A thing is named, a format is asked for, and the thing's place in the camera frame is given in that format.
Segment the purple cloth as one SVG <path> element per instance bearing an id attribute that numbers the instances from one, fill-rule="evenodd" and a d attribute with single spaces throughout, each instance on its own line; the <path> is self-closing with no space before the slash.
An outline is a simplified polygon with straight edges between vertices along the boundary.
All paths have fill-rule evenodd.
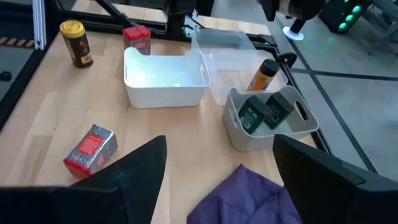
<path id="1" fill-rule="evenodd" d="M 187 224 L 302 224 L 285 187 L 242 164 L 187 216 Z"/>

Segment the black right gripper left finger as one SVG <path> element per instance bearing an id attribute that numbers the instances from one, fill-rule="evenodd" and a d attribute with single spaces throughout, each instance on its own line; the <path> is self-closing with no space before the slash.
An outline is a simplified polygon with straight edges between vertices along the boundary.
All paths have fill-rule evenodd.
<path id="1" fill-rule="evenodd" d="M 70 186 L 0 187 L 0 224 L 150 224 L 166 159 L 161 135 Z"/>

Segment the black table corner bracket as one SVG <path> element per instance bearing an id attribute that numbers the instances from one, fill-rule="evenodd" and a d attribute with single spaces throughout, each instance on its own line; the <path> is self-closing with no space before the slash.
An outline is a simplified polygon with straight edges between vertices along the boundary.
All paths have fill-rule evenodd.
<path id="1" fill-rule="evenodd" d="M 283 61 L 287 67 L 292 68 L 297 60 L 297 55 L 292 52 L 287 52 L 287 53 L 278 54 L 277 58 Z"/>

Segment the aluminium frame post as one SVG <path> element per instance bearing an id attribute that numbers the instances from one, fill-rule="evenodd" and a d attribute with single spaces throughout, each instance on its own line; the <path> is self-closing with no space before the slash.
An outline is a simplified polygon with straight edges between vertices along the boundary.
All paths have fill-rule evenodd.
<path id="1" fill-rule="evenodd" d="M 35 49 L 43 50 L 47 44 L 44 0 L 32 0 Z"/>

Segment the clear plastic bin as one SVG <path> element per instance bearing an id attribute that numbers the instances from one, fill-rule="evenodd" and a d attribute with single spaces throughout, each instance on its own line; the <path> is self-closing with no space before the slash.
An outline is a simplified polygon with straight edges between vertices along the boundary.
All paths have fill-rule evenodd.
<path id="1" fill-rule="evenodd" d="M 205 54 L 211 77 L 210 89 L 214 100 L 221 106 L 226 103 L 230 89 L 245 92 L 257 69 L 265 59 L 273 60 L 265 50 L 212 50 Z"/>
<path id="2" fill-rule="evenodd" d="M 242 31 L 200 29 L 192 34 L 191 48 L 210 52 L 216 49 L 255 50 L 248 36 Z"/>

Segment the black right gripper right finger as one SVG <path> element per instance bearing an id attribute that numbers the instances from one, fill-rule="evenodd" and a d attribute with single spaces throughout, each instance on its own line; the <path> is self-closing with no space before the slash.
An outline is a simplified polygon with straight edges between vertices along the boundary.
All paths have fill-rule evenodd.
<path id="1" fill-rule="evenodd" d="M 398 182 L 283 134 L 272 150 L 303 224 L 398 224 Z"/>

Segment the smoked paprika tin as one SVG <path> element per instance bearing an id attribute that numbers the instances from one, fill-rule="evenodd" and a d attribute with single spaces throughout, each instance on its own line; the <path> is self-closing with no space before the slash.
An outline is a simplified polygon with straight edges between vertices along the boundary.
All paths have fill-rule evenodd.
<path id="1" fill-rule="evenodd" d="M 151 32 L 144 25 L 123 29 L 124 48 L 134 47 L 141 54 L 150 54 Z"/>
<path id="2" fill-rule="evenodd" d="M 72 175 L 84 179 L 101 170 L 117 149 L 115 133 L 94 124 L 63 163 Z"/>

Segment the black stand white foot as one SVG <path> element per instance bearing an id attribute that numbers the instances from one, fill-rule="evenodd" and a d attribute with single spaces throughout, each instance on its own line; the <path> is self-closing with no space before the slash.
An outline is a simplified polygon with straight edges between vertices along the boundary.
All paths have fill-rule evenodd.
<path id="1" fill-rule="evenodd" d="M 262 7 L 266 19 L 274 22 L 276 14 L 283 14 L 287 19 L 295 18 L 290 27 L 283 27 L 286 37 L 292 40 L 303 40 L 301 28 L 314 18 L 325 5 L 325 0 L 256 0 Z"/>

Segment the light grey plastic bin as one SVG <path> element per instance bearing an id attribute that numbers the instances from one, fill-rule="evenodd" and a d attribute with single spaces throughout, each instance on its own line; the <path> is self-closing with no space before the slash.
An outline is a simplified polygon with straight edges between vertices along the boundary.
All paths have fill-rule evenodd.
<path id="1" fill-rule="evenodd" d="M 319 129 L 316 117 L 296 88 L 285 85 L 277 92 L 285 97 L 289 103 L 298 107 L 294 108 L 293 112 L 277 128 L 271 129 L 267 124 L 262 123 L 252 134 L 248 134 L 243 129 L 243 124 L 238 117 L 239 110 L 250 96 L 254 95 L 262 101 L 267 101 L 275 92 L 249 91 L 240 93 L 235 88 L 230 89 L 223 110 L 223 121 L 231 143 L 236 150 L 248 152 L 271 149 L 275 134 L 284 134 L 300 140 Z"/>

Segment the white plastic bin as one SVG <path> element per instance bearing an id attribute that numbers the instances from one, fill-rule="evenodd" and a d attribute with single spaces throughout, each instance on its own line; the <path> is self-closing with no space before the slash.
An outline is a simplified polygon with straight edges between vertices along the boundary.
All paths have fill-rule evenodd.
<path id="1" fill-rule="evenodd" d="M 197 106 L 211 83 L 203 54 L 143 55 L 124 51 L 124 84 L 135 108 Z"/>

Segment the black device green lights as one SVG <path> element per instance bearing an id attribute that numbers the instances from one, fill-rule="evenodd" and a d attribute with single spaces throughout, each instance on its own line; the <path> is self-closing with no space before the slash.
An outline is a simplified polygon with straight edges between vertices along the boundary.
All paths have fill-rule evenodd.
<path id="1" fill-rule="evenodd" d="M 370 4 L 371 0 L 329 0 L 319 18 L 332 33 L 345 34 Z"/>

